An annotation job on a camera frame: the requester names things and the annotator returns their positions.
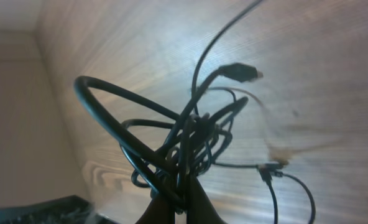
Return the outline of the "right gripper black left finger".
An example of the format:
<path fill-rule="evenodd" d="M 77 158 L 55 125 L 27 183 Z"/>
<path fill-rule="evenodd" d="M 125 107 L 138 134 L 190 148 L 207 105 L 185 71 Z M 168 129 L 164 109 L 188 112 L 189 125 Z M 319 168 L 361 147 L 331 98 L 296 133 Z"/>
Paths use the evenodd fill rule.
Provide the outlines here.
<path fill-rule="evenodd" d="M 136 224 L 175 224 L 175 211 L 169 201 L 156 195 Z"/>

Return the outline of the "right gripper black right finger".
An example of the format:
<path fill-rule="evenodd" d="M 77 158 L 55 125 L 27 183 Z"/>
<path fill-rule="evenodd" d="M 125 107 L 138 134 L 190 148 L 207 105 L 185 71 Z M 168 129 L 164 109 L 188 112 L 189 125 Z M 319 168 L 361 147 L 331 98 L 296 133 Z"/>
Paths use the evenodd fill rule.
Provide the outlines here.
<path fill-rule="evenodd" d="M 187 224 L 226 224 L 218 215 L 198 179 L 191 176 L 186 189 Z"/>

